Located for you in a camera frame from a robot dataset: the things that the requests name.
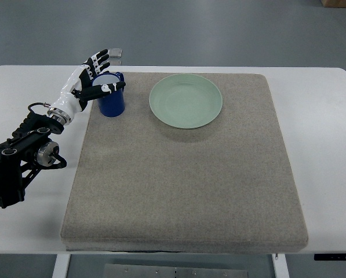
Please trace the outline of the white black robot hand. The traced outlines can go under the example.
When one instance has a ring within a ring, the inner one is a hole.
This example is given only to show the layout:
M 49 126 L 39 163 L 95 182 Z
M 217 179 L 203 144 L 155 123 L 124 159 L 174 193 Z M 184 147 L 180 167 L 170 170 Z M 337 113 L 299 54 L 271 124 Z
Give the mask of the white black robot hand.
M 105 97 L 125 87 L 125 82 L 92 85 L 92 81 L 103 73 L 109 73 L 108 49 L 90 56 L 77 66 L 60 91 L 60 97 L 50 105 L 48 117 L 57 120 L 63 126 L 69 125 L 75 114 L 82 112 L 88 101 Z

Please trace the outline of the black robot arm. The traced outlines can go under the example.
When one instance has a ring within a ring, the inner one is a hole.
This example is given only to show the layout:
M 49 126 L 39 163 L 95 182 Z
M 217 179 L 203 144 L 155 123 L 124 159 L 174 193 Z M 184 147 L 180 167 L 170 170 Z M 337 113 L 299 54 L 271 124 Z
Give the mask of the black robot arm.
M 61 134 L 63 121 L 58 117 L 40 115 L 33 106 L 49 107 L 48 103 L 33 103 L 29 114 L 12 133 L 12 137 L 0 144 L 0 207 L 24 201 L 26 188 L 42 170 L 62 169 L 67 161 L 60 156 L 58 143 L 51 134 Z

